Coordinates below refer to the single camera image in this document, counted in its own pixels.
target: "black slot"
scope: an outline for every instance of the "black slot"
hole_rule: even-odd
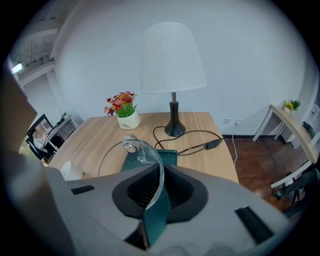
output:
[[[264,224],[259,216],[249,206],[235,210],[243,225],[257,244],[264,242],[274,233]]]
[[[78,195],[78,194],[85,193],[85,192],[88,192],[88,191],[94,190],[94,189],[95,188],[93,186],[88,185],[88,186],[81,186],[81,187],[73,188],[73,189],[71,189],[71,192],[74,195]]]

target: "table lamp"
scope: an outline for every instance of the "table lamp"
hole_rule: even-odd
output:
[[[144,34],[140,89],[144,94],[171,93],[170,122],[165,133],[178,137],[186,127],[179,120],[176,92],[205,87],[206,74],[194,36],[181,23],[163,22]]]

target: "white wall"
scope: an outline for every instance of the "white wall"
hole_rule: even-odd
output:
[[[127,90],[138,94],[139,113],[169,111],[171,95],[140,93],[143,35],[148,27],[168,21],[190,28],[207,77],[207,87],[177,93],[180,111],[210,112],[223,134],[241,119],[235,134],[253,135],[269,104],[300,94],[305,45],[271,5],[91,0],[77,11],[74,24],[68,24],[72,30],[56,52],[55,73],[68,103],[83,120],[104,115],[106,98]],[[223,125],[226,117],[231,118],[229,125]]]
[[[46,115],[50,123],[53,121],[53,125],[60,120],[58,102],[49,86],[46,75],[41,75],[27,83],[23,90],[28,102],[37,112],[37,116],[32,123],[37,121],[43,114]]]

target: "ceiling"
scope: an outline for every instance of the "ceiling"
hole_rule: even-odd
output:
[[[15,42],[9,57],[15,66],[27,70],[39,67],[49,59],[54,42],[68,15],[80,0],[51,0],[26,25]]]

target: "black vent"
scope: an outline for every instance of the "black vent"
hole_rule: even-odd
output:
[[[128,187],[129,198],[146,208],[159,186],[159,169],[149,172]]]
[[[164,185],[169,196],[171,209],[188,201],[194,192],[193,186],[188,181],[168,169],[165,169]]]

